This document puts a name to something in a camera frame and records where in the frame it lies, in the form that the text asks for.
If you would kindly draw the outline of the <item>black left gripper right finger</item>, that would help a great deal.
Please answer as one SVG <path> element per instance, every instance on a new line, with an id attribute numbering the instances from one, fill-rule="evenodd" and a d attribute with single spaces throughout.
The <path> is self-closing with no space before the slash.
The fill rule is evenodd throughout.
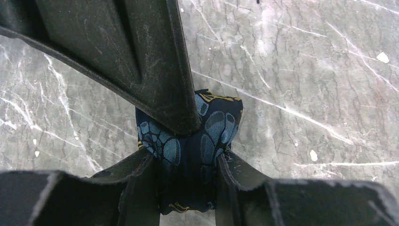
<path id="1" fill-rule="evenodd" d="M 218 226 L 396 226 L 399 206 L 381 184 L 276 179 L 235 153 L 217 158 Z"/>

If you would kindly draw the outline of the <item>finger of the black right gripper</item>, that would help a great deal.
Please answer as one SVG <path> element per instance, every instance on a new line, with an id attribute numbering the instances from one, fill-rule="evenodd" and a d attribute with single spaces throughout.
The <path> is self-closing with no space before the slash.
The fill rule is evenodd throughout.
<path id="1" fill-rule="evenodd" d="M 174 133 L 200 127 L 175 0 L 3 0 L 0 33 L 97 81 Z"/>

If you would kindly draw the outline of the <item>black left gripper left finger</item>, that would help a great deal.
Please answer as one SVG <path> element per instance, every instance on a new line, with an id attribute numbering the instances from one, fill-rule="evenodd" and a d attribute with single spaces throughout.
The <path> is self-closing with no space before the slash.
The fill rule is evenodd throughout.
<path id="1" fill-rule="evenodd" d="M 3 226 L 157 226 L 155 159 L 142 148 L 90 178 L 59 170 L 0 174 Z"/>

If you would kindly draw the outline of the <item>dark blue patterned tie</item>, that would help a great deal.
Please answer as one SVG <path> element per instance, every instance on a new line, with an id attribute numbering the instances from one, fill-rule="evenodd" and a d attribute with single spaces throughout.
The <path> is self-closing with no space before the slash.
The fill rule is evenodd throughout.
<path id="1" fill-rule="evenodd" d="M 162 215 L 215 207 L 217 158 L 236 136 L 243 112 L 238 97 L 195 91 L 199 130 L 178 135 L 136 109 L 138 147 L 154 155 L 158 207 Z"/>

